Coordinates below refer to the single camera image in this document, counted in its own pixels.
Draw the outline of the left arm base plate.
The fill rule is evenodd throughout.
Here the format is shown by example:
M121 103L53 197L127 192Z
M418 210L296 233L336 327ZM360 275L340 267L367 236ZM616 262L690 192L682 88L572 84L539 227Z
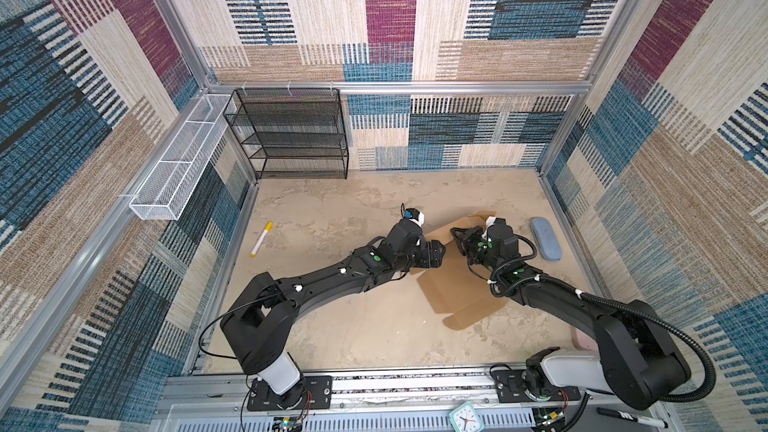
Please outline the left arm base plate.
M250 386L246 401L249 412L300 411L330 408L333 391L331 375L302 376L299 381L283 394L275 393L266 381L257 378Z

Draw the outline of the yellow-capped white marker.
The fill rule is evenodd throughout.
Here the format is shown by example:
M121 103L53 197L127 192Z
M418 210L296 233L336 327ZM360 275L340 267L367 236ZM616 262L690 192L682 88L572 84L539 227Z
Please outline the yellow-capped white marker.
M257 253L258 253L258 251L259 251L260 247L262 246L262 244L263 244L264 240L266 239L266 237L267 237L268 233L271 231L272 227L273 227L273 222L272 222L272 221L269 221L269 222L266 224L266 226L264 227L264 229L262 230L262 232L260 233L260 235L259 235L259 237L258 237L258 239L257 239L256 243L255 243L255 244L254 244L254 246L252 247L252 249L251 249L251 251L250 251L250 254L249 254L249 255L250 255L250 257L252 257L252 258L253 258L253 257L255 257L255 256L257 255Z

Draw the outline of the black marker pen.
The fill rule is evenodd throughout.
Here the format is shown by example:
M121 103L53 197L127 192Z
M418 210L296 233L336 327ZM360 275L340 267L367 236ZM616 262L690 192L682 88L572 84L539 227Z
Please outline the black marker pen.
M647 427L654 427L657 429L668 429L669 425L666 421L662 419L656 419L650 416L643 416L638 415L630 412L625 411L619 411L615 409L609 409L604 407L597 407L596 412L599 415L605 416L605 417L611 417L615 419L625 420L629 422L634 422L643 426Z

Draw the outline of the small teal alarm clock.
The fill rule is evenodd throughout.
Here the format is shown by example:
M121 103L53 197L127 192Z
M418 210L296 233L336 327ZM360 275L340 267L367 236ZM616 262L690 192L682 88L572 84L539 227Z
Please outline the small teal alarm clock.
M449 422L455 432L482 432L485 428L479 413L469 401L449 413Z

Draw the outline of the brown cardboard box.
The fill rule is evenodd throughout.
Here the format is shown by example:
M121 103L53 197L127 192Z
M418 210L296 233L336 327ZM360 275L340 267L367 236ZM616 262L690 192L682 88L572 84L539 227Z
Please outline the brown cardboard box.
M481 211L462 217L426 234L427 240L438 240L445 247L439 268L412 268L409 275L416 278L416 283L438 316L442 316L445 327L459 331L479 323L483 319L503 309L508 302L505 298L495 298L487 284L488 271L482 272L479 266L473 275L467 266L467 260L458 250L450 229L485 227L486 220L495 216L494 211Z

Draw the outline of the pink flat case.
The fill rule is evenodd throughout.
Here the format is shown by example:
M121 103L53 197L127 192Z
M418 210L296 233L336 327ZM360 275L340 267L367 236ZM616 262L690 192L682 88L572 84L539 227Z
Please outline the pink flat case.
M596 352L598 345L596 341L583 331L571 328L572 343L576 350Z

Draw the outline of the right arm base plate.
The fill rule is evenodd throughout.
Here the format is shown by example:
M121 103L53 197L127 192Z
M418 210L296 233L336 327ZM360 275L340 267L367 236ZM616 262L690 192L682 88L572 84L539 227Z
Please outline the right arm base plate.
M498 401L502 404L557 402L578 403L582 393L576 387L556 387L536 373L497 364L489 369Z

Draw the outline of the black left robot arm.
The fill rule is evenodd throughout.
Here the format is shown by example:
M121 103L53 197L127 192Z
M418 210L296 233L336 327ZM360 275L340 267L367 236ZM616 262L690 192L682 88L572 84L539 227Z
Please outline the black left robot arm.
M220 319L220 330L244 374L257 376L283 396L303 376L286 351L300 318L349 295L366 293L403 278L411 269L438 268L446 246L428 240L421 222L406 216L387 236L376 237L339 262L302 275L257 275Z

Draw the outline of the blue-grey glasses case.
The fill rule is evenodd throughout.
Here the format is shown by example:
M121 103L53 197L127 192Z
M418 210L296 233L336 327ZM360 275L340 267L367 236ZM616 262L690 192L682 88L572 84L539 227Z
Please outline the blue-grey glasses case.
M532 218L531 230L535 237L539 253L545 260L558 262L563 258L563 251L554 228L546 218Z

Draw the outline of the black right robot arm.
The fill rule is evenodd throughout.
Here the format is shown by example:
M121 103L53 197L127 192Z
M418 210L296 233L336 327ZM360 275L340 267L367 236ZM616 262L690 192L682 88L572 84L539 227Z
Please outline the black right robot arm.
M551 384L610 392L625 404L644 409L691 378L670 332L649 319L655 313L647 304L635 300L603 305L587 300L584 292L528 264L536 254L522 255L519 242L533 243L503 219L488 228L453 227L450 233L468 265L490 273L492 295L547 312L595 341L597 372L579 366L577 372L585 376L581 382L547 372Z

